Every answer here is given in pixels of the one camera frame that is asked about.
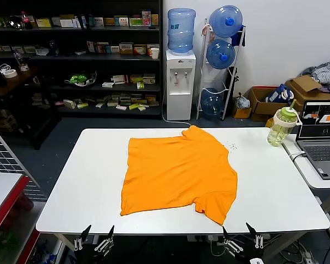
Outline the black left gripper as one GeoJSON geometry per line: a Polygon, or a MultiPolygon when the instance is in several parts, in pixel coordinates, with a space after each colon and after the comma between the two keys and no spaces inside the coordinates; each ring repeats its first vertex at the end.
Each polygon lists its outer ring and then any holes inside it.
{"type": "Polygon", "coordinates": [[[77,263],[104,263],[105,258],[113,247],[114,226],[110,229],[107,237],[99,244],[83,244],[91,225],[89,225],[78,238],[74,239],[74,251],[77,263]]]}

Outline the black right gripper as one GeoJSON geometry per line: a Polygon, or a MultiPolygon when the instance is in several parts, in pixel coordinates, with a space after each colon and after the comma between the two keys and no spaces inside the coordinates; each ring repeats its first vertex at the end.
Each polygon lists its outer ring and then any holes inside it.
{"type": "Polygon", "coordinates": [[[233,241],[228,235],[224,226],[223,229],[223,237],[224,237],[224,247],[230,252],[233,253],[234,258],[241,263],[247,264],[263,264],[263,253],[264,249],[262,249],[262,235],[259,235],[255,228],[246,222],[246,226],[252,236],[255,245],[245,244],[243,247],[239,246],[235,241],[233,241]]]}

